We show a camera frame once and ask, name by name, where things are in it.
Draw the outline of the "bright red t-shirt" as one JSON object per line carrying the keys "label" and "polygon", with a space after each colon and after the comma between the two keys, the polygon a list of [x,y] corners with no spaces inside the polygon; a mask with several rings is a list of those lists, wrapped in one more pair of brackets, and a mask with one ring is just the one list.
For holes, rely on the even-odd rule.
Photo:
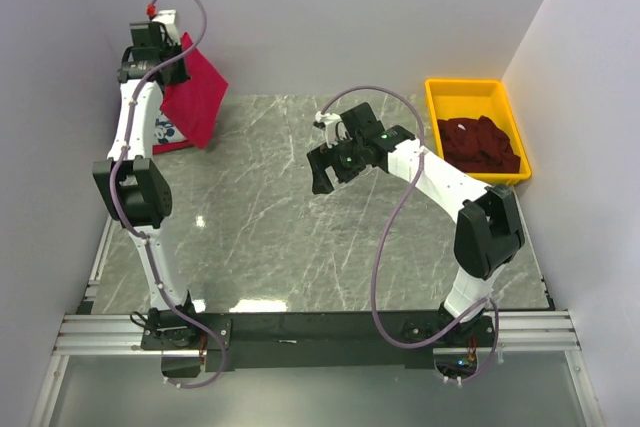
{"label": "bright red t-shirt", "polygon": [[204,149],[213,137],[228,82],[198,48],[193,49],[185,61],[191,79],[165,89],[160,111],[193,147]]}

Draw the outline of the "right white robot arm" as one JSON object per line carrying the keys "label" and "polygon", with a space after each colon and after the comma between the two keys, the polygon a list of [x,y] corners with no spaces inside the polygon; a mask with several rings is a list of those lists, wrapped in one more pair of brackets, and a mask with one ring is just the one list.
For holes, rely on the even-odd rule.
{"label": "right white robot arm", "polygon": [[489,185],[458,170],[431,152],[400,125],[385,127],[362,103],[342,114],[317,112],[314,125],[323,143],[307,154],[312,191],[328,195],[337,182],[348,183],[368,167],[408,182],[435,202],[455,223],[458,271],[439,312],[439,331],[418,342],[394,339],[383,327],[376,302],[370,304],[376,329],[391,345],[418,349],[442,339],[460,346],[474,333],[475,321],[490,303],[496,278],[524,246],[525,236],[514,192]]}

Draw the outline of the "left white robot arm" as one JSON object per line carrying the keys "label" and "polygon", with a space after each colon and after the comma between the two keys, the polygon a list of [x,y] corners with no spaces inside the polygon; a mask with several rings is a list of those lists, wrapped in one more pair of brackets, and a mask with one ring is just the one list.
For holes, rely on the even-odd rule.
{"label": "left white robot arm", "polygon": [[143,347],[186,349],[198,342],[200,325],[188,315],[194,306],[168,247],[166,224],[173,198],[153,161],[155,123],[164,89],[188,80],[181,41],[171,20],[159,17],[130,26],[131,44],[118,71],[121,107],[113,144],[92,176],[109,215],[128,232],[138,252],[150,293],[150,308],[134,311]]}

